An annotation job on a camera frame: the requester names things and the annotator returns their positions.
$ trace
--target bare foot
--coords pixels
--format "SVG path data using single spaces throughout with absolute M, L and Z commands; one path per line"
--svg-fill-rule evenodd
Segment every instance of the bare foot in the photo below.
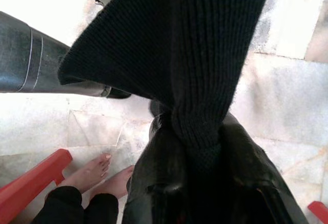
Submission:
M 76 187 L 81 194 L 101 182 L 107 176 L 110 164 L 110 154 L 102 154 L 91 160 L 82 168 L 74 172 L 65 179 L 58 187 L 72 186 Z
M 109 193 L 114 195 L 117 199 L 127 195 L 127 182 L 133 173 L 134 166 L 129 166 L 126 169 L 115 174 L 110 179 L 106 180 L 103 184 L 96 187 L 91 195 L 90 200 L 97 194 Z

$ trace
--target person's leg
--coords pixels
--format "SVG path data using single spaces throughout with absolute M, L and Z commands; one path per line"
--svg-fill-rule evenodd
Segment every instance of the person's leg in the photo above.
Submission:
M 32 224 L 82 224 L 84 210 L 81 194 L 98 184 L 107 176 L 110 155 L 103 154 L 65 179 L 49 193 L 45 205 Z
M 116 223 L 118 199 L 128 193 L 126 185 L 133 168 L 130 166 L 120 171 L 92 191 L 89 206 L 85 210 L 85 224 Z

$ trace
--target black pants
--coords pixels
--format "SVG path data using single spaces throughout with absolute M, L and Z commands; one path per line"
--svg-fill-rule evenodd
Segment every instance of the black pants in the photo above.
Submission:
M 115 224 L 118 200 L 111 194 L 98 194 L 84 210 L 82 196 L 75 187 L 58 187 L 49 193 L 44 207 L 32 224 Z

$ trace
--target black knit sweater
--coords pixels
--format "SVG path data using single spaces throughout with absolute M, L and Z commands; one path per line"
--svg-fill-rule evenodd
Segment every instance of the black knit sweater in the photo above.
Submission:
M 91 80 L 170 110 L 188 153 L 192 205 L 207 215 L 219 182 L 218 127 L 264 1 L 112 0 L 58 72 L 62 84 Z

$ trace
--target marble floor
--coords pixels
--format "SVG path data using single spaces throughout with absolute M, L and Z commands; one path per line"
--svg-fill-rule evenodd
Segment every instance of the marble floor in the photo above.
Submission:
M 71 45 L 101 9 L 92 0 L 0 0 L 0 11 Z M 264 148 L 310 224 L 307 205 L 328 205 L 328 0 L 267 0 L 231 112 Z M 68 176 L 101 152 L 110 176 L 134 164 L 148 142 L 147 99 L 0 94 L 0 187 L 58 148 Z M 28 223 L 49 185 L 12 223 Z M 88 204 L 88 192 L 84 205 Z M 122 211 L 126 198 L 120 201 Z

